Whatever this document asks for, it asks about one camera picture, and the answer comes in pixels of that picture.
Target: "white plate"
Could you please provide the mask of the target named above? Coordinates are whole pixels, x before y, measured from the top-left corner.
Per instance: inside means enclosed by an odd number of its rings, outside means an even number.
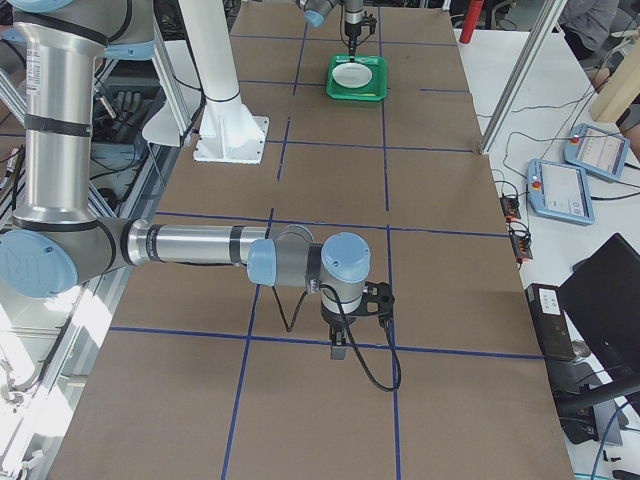
[[[371,81],[373,74],[369,67],[361,63],[343,63],[331,72],[335,82],[345,88],[364,87]]]

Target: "computer monitor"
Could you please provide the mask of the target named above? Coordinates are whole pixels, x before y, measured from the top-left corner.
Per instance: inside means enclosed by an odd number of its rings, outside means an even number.
[[[560,304],[613,382],[587,404],[626,396],[640,414],[640,255],[616,233],[565,281]]]

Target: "label sticker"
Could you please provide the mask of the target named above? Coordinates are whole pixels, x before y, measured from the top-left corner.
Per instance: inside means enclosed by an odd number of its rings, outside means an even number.
[[[40,95],[42,72],[40,52],[35,48],[27,49],[27,95]]]
[[[540,305],[542,306],[542,313],[560,315],[558,297],[553,290],[547,290],[546,288],[540,289]]]

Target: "green tray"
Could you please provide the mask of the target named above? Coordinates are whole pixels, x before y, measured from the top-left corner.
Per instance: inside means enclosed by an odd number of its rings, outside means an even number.
[[[345,88],[333,80],[333,69],[349,61],[348,55],[335,55],[329,65],[327,95],[339,100],[379,102],[387,96],[387,61],[382,57],[356,57],[356,62],[366,65],[373,73],[371,81],[364,87]]]

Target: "white desk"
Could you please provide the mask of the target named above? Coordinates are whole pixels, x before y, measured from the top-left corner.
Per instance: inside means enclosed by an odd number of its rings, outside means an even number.
[[[476,31],[470,44],[460,44],[460,53],[469,88],[474,97],[474,105],[478,114],[491,115],[511,70],[527,39],[524,32]],[[559,34],[552,34],[547,39],[541,53],[534,63],[529,76],[513,106],[513,110],[525,106],[563,105],[579,99],[589,88],[589,81]],[[595,95],[589,97],[593,102]],[[573,119],[587,99],[580,102],[571,120],[558,136],[566,137]],[[525,110],[511,113],[507,118],[493,149],[490,152],[492,168],[504,172],[506,180],[515,184],[520,192],[525,191],[524,179],[504,168],[502,161],[509,134],[514,131],[526,133],[534,138],[554,138],[560,125],[573,110],[573,105],[562,109]],[[479,117],[481,129],[484,130],[488,118]],[[588,107],[585,107],[576,123],[593,123]],[[598,124],[614,131],[615,125]],[[532,158],[540,158],[547,148],[548,142],[534,142],[520,135],[513,135],[508,146],[507,163],[522,173]],[[545,155],[547,160],[561,161],[563,142],[556,141]],[[633,154],[629,154],[628,162],[636,162]],[[625,169],[622,180],[629,183],[640,183],[640,172]],[[633,191],[621,185],[589,177],[589,188],[594,196],[618,196]],[[640,222],[637,222],[640,211],[640,198],[615,202],[594,202],[596,222],[589,227],[544,219],[529,212],[529,227],[532,233],[532,252],[534,261],[523,264],[521,279],[523,287],[532,282],[560,285],[569,275],[571,266],[591,255],[613,233],[620,232],[626,239],[640,250]],[[572,336],[579,337],[570,325]],[[594,370],[601,367],[593,360]],[[599,375],[603,382],[609,381],[606,374]],[[638,416],[631,408],[625,409],[631,418],[632,426],[640,424]],[[623,448],[606,450],[609,456],[622,456],[617,463],[600,463],[598,473],[611,477],[612,469],[640,472],[640,435],[623,432]],[[598,445],[595,442],[575,447],[567,441],[569,454],[575,472],[590,473]]]

